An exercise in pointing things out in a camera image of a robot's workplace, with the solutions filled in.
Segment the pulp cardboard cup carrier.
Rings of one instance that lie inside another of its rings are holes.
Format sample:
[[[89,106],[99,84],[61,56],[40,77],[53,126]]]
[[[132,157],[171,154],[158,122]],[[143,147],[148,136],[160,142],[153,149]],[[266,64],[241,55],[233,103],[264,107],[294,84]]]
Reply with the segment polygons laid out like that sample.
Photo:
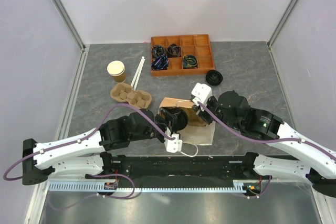
[[[207,125],[207,123],[196,114],[194,109],[186,108],[185,111],[188,117],[188,125],[195,127],[205,127]]]

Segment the brown paper bag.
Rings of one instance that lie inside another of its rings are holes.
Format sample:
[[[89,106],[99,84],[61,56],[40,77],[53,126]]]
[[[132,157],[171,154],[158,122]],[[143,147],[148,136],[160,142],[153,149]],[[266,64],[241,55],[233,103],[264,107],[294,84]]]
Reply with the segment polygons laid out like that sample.
[[[193,108],[193,103],[189,100],[182,100],[176,98],[164,98],[159,106],[160,108],[180,108],[185,111],[186,108]],[[183,141],[182,150],[177,153],[181,153],[187,157],[195,157],[198,154],[199,146],[211,146],[213,143],[213,137],[215,133],[215,122],[205,127],[195,127],[187,125],[181,131],[176,133],[180,134]],[[166,130],[166,135],[172,137],[169,129]]]

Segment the black plastic cup lid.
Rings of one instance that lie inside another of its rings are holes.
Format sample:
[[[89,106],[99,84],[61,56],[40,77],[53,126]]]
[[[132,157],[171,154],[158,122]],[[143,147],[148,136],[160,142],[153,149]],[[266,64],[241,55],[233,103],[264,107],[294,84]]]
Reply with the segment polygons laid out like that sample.
[[[176,122],[173,123],[173,131],[181,131],[188,125],[188,115],[180,108],[173,108],[171,112],[176,117]]]

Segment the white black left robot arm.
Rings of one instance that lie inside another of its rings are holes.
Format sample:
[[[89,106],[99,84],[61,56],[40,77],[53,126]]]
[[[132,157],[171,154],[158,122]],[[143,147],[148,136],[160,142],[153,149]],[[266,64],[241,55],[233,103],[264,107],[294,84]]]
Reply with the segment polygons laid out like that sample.
[[[167,152],[182,149],[180,134],[173,130],[175,117],[163,119],[147,109],[117,119],[102,121],[95,128],[66,139],[38,143],[30,138],[23,142],[22,183],[36,185],[59,176],[75,175],[80,170],[88,178],[101,175],[111,178],[115,165],[107,152],[127,148],[131,142],[158,139]]]

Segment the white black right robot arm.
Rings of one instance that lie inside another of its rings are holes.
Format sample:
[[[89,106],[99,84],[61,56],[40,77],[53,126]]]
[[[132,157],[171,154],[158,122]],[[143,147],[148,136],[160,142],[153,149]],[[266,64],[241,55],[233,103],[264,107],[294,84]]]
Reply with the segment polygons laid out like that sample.
[[[191,101],[197,115],[206,123],[216,121],[243,140],[266,144],[294,157],[287,160],[246,154],[240,166],[245,178],[260,175],[297,179],[321,194],[335,197],[335,151],[300,134],[271,112],[252,108],[247,99],[235,91],[215,98],[209,86],[201,85],[192,90]]]

